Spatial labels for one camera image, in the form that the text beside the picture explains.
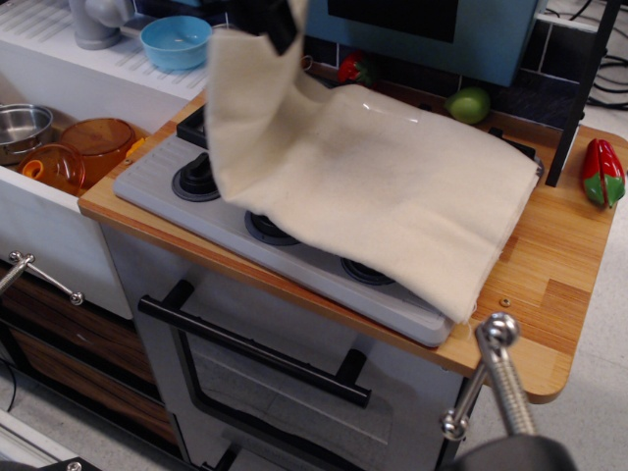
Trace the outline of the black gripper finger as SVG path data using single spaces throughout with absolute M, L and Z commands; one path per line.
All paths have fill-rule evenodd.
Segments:
M 297 36 L 297 27 L 288 0 L 264 1 L 265 32 L 278 55 L 284 55 Z

